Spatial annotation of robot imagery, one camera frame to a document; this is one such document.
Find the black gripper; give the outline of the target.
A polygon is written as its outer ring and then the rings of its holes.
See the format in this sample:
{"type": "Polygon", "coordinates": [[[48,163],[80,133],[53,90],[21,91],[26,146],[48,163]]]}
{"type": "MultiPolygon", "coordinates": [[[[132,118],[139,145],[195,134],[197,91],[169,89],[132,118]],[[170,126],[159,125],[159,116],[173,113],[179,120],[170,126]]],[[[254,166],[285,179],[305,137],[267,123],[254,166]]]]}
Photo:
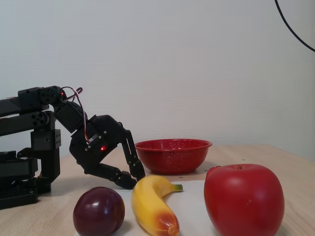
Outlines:
{"type": "Polygon", "coordinates": [[[144,167],[138,158],[132,134],[125,130],[121,123],[109,115],[90,118],[86,125],[88,138],[85,139],[84,129],[77,130],[71,136],[69,151],[76,159],[85,174],[107,179],[117,186],[131,190],[137,181],[145,177],[144,167]],[[126,171],[102,164],[102,160],[122,144],[130,174],[126,171]]]}

